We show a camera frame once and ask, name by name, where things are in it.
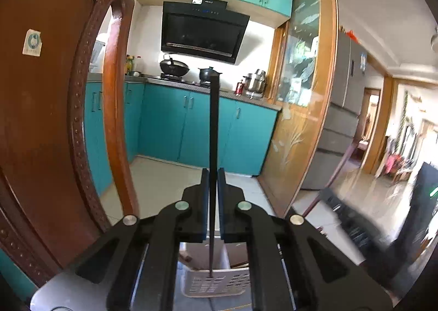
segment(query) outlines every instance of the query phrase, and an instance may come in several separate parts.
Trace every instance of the silver screw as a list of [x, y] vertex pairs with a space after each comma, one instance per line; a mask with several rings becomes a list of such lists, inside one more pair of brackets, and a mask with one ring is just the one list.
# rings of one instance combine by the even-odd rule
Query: silver screw
[[292, 215], [289, 219], [289, 221], [293, 224], [293, 225], [302, 225], [304, 223], [304, 217], [301, 215]]
[[248, 201], [241, 201], [237, 204], [237, 207], [242, 211], [248, 211], [251, 210], [252, 205]]
[[137, 218], [134, 215], [126, 215], [123, 217], [123, 224], [126, 226], [132, 226], [135, 225], [137, 222]]
[[179, 211], [185, 211], [189, 208], [189, 203], [187, 201], [178, 201], [175, 204], [175, 208]]

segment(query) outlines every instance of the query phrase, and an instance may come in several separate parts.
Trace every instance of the white ceiling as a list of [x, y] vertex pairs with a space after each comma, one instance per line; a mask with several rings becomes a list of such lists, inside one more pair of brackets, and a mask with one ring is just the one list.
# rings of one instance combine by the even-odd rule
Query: white ceiling
[[424, 0], [338, 0], [339, 23], [397, 77], [438, 81], [436, 22]]

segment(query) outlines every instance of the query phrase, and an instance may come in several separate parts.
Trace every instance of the kitchen countertop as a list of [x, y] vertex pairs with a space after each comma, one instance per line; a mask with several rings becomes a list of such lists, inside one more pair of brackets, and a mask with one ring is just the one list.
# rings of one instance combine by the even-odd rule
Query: kitchen countertop
[[[99, 73], [89, 73], [88, 74], [87, 82], [101, 82], [101, 81], [102, 81], [102, 74], [99, 74]], [[189, 91], [194, 91], [194, 92], [201, 92], [204, 94], [210, 93], [210, 89], [203, 88], [201, 86], [191, 85], [191, 84], [184, 83], [184, 82], [171, 82], [169, 80], [162, 80], [162, 79], [157, 79], [157, 78], [142, 78], [142, 77], [135, 77], [135, 76], [126, 75], [125, 82], [144, 82], [144, 83], [147, 82], [150, 84], [169, 86], [172, 88], [189, 90]], [[254, 99], [250, 99], [248, 97], [241, 96], [241, 95], [237, 96], [233, 92], [228, 92], [228, 91], [220, 91], [219, 95], [220, 95], [220, 97], [224, 97], [226, 99], [250, 103], [250, 104], [253, 104], [256, 106], [265, 107], [265, 108], [275, 110], [275, 111], [281, 111], [281, 106], [272, 105], [272, 104], [266, 102], [265, 100], [254, 100]]]

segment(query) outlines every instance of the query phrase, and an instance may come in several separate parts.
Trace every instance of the range hood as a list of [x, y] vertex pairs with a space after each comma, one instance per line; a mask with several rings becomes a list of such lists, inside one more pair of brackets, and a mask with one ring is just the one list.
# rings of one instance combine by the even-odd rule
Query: range hood
[[220, 0], [163, 2], [161, 50], [235, 63], [249, 16]]

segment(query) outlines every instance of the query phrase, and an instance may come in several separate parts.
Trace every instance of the green light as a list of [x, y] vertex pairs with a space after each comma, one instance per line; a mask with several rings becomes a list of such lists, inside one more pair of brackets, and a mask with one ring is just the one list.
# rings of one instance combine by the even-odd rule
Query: green light
[[435, 188], [430, 194], [430, 197], [433, 197], [438, 192], [438, 188]]

